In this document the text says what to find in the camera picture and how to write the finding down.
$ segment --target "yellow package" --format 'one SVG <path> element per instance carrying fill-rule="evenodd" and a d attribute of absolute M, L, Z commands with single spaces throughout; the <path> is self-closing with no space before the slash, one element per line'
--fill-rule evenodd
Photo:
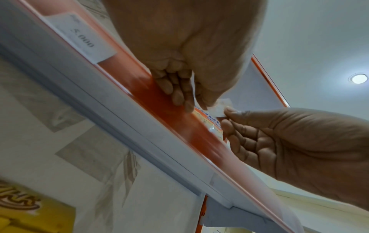
<path fill-rule="evenodd" d="M 206 128 L 212 132 L 220 141 L 223 141 L 223 130 L 220 127 L 220 122 L 211 117 L 205 111 L 195 107 L 193 114 L 206 126 Z"/>
<path fill-rule="evenodd" d="M 2 223 L 5 225 L 1 233 L 15 229 L 19 232 L 72 233 L 75 208 L 0 180 L 0 217 L 0 229 Z"/>

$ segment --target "recessed light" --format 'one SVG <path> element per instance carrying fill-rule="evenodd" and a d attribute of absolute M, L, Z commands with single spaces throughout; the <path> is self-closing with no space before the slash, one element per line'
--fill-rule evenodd
<path fill-rule="evenodd" d="M 368 81 L 368 77 L 365 74 L 355 74 L 352 75 L 349 80 L 355 84 L 362 84 Z"/>

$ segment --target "price tag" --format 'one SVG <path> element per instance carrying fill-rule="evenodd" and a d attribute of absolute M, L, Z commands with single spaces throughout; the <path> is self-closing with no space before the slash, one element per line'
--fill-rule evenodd
<path fill-rule="evenodd" d="M 93 64 L 116 54 L 97 32 L 74 13 L 47 16 L 45 19 L 57 34 Z"/>

